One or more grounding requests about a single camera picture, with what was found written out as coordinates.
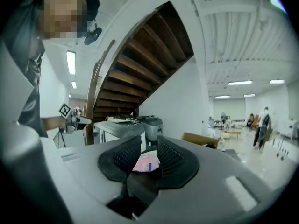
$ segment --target hand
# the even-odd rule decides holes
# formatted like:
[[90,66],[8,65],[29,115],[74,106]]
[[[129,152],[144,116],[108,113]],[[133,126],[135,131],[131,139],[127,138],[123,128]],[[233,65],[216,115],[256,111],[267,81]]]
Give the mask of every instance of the hand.
[[66,120],[63,117],[60,117],[60,128],[62,128],[63,130],[66,130]]

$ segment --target wooden staircase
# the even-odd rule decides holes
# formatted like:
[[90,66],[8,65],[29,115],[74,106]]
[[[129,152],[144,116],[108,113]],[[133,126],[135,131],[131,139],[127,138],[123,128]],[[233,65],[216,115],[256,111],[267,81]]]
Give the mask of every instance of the wooden staircase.
[[98,93],[93,122],[135,112],[192,56],[185,27],[167,2],[125,42]]

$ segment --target fluorescent light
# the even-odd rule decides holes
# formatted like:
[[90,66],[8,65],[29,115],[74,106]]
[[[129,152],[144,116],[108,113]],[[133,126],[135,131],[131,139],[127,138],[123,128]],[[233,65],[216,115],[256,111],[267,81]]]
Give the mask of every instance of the fluorescent light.
[[76,82],[72,81],[72,82],[71,82],[71,85],[73,86],[74,89],[77,88]]
[[237,81],[237,82],[229,82],[228,83],[228,85],[237,85],[237,84],[252,84],[252,80]]
[[223,96],[216,96],[215,98],[219,99],[219,98],[229,98],[230,95],[223,95]]
[[283,84],[285,80],[271,80],[270,84]]
[[255,94],[250,94],[250,95],[244,95],[244,97],[254,97],[256,96]]
[[73,51],[66,52],[67,66],[71,75],[76,74],[76,53]]

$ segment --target dark clothing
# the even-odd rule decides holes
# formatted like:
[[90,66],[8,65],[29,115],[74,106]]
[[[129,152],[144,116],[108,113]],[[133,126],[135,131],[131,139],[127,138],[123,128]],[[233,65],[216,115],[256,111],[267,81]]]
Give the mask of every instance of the dark clothing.
[[253,147],[255,147],[256,143],[257,143],[257,140],[258,140],[258,137],[260,135],[260,131],[261,131],[261,127],[258,127],[257,131],[256,131],[256,135],[254,137],[254,141],[253,141]]
[[[43,0],[34,0],[31,4],[20,7],[7,22],[2,37],[7,49],[34,87],[19,117],[19,123],[33,128],[41,137],[48,137],[40,117],[39,82],[42,55],[45,52],[43,42],[38,37],[38,15],[43,8]],[[30,53],[32,41],[36,45],[34,54]]]
[[267,114],[265,118],[263,119],[262,126],[259,127],[256,131],[256,136],[254,138],[253,147],[256,145],[256,143],[259,141],[259,148],[262,147],[263,141],[266,137],[268,124],[270,122],[270,116]]

